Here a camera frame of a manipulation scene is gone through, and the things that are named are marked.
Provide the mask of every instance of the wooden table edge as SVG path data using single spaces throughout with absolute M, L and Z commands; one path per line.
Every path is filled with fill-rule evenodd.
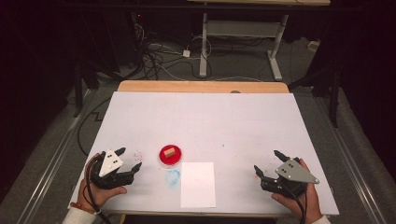
M 139 92 L 209 92 L 209 93 L 289 93 L 282 82 L 225 82 L 225 81 L 157 81 L 126 80 L 118 91 Z

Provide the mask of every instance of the white sleeve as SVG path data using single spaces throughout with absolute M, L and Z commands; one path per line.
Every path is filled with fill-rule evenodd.
M 96 215 L 71 207 L 63 224 L 92 224 L 96 220 Z
M 326 216 L 321 217 L 319 220 L 313 222 L 312 224 L 331 224 Z

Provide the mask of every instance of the table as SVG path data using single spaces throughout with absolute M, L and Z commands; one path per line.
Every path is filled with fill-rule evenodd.
M 330 0 L 189 0 L 193 2 L 209 3 L 236 3 L 236 4 L 256 4 L 256 5 L 301 5 L 305 7 L 328 6 Z M 276 81 L 282 80 L 279 66 L 276 62 L 276 53 L 282 40 L 283 32 L 286 28 L 289 15 L 284 15 L 280 22 L 257 22 L 257 21 L 210 21 L 207 13 L 204 13 L 202 31 L 202 53 L 200 61 L 200 77 L 206 77 L 207 65 L 207 36 L 208 35 L 233 35 L 233 36 L 253 36 L 253 37 L 274 37 L 274 47 L 267 51 L 269 63 Z
M 166 177 L 173 171 L 183 175 L 181 164 L 169 169 L 158 161 L 158 152 L 168 144 L 181 147 L 182 161 L 214 162 L 216 207 L 180 208 L 180 183 L 170 186 Z M 289 211 L 261 189 L 253 169 L 256 164 L 266 175 L 277 177 L 275 168 L 282 162 L 273 150 L 280 150 L 304 158 L 320 180 L 322 212 L 338 214 L 298 106 L 283 83 L 124 81 L 113 95 L 89 158 L 120 147 L 127 149 L 120 156 L 125 167 L 119 172 L 140 161 L 143 165 L 126 187 L 128 194 L 106 203 L 107 212 L 285 216 Z

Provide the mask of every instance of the blue liquid spill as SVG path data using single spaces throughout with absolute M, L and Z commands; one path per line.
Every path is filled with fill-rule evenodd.
M 178 170 L 171 170 L 165 176 L 165 181 L 170 187 L 177 185 L 180 179 L 180 172 Z

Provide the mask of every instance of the wristband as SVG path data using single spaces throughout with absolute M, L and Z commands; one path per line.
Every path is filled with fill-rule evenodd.
M 83 206 L 81 205 L 81 203 L 70 203 L 70 206 L 71 206 L 71 207 L 74 207 L 74 208 L 77 208 L 77 209 L 79 209 L 79 210 L 82 210 L 82 211 L 84 211 L 84 212 L 87 212 L 87 213 L 91 213 L 91 214 L 96 215 L 96 214 L 95 214 L 95 211 L 92 211 L 91 209 L 88 209 L 88 208 L 83 207 Z

